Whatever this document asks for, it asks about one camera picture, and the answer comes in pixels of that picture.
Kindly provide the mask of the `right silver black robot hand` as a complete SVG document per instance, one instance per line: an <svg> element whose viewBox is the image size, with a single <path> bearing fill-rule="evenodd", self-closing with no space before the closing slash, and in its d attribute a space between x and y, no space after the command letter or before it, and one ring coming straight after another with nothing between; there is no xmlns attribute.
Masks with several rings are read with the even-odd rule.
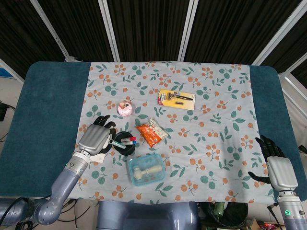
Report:
<svg viewBox="0 0 307 230"><path fill-rule="evenodd" d="M298 187L298 182L291 161L273 140L261 135L256 141L264 156L268 176L260 177L248 172L249 176L257 182L270 184L278 192L294 191Z"/></svg>

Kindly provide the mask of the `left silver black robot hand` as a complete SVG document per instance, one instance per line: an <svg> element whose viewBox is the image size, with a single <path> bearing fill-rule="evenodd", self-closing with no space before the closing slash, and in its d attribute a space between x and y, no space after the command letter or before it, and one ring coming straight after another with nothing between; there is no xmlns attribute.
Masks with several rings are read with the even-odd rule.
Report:
<svg viewBox="0 0 307 230"><path fill-rule="evenodd" d="M116 137L116 124L113 121L107 122L109 118L110 115L101 115L88 127L78 142L80 151L85 151L90 156L109 152Z"/></svg>

